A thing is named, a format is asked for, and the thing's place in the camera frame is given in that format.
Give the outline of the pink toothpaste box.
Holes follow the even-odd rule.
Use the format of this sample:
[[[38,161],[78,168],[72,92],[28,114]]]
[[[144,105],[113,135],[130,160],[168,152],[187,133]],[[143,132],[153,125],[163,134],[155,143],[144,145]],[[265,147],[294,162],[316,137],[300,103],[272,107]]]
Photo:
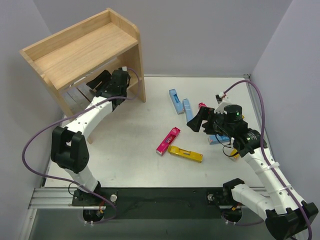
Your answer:
[[[156,153],[160,156],[163,156],[164,153],[168,150],[169,146],[175,140],[175,138],[180,134],[181,130],[177,127],[173,127],[167,136],[163,139],[161,144],[157,147]]]
[[[202,108],[202,107],[207,107],[207,106],[206,106],[205,103],[200,102],[200,103],[198,104],[198,109],[200,109],[200,108]]]

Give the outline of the silver toothpaste box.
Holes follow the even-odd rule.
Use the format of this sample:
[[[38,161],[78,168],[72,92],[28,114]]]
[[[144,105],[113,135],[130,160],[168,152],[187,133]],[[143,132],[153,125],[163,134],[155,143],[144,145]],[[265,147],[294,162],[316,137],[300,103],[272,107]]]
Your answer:
[[[96,92],[86,84],[83,85],[83,89],[84,89],[84,94],[88,99],[92,99],[96,95]]]
[[[74,89],[71,89],[65,93],[65,100],[74,114],[83,110],[83,108],[76,102],[76,94]]]
[[[75,88],[75,100],[82,108],[86,108],[92,99],[86,97],[83,85],[80,85]]]

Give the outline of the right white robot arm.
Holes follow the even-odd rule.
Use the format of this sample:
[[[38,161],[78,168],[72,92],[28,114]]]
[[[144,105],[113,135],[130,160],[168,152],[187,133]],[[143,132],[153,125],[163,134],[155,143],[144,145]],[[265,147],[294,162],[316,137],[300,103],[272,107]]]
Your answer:
[[[319,210],[307,203],[292,187],[280,170],[263,136],[249,128],[243,120],[242,107],[229,104],[221,113],[202,106],[195,117],[187,122],[194,132],[204,128],[208,135],[226,136],[239,156],[253,169],[269,198],[252,190],[239,178],[223,184],[221,197],[227,204],[241,203],[256,213],[276,240],[286,240],[307,230],[312,238],[311,224]]]

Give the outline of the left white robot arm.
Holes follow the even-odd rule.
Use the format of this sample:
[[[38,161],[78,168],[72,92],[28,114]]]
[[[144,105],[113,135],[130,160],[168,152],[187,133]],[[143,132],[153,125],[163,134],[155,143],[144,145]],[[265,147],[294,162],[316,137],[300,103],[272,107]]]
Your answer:
[[[125,101],[130,80],[126,67],[115,69],[112,73],[104,70],[86,83],[95,91],[87,112],[65,127],[57,126],[52,132],[51,160],[79,184],[79,190],[84,192],[83,199],[91,206],[100,203],[102,193],[99,191],[99,181],[88,167],[90,154],[87,138],[107,115]]]

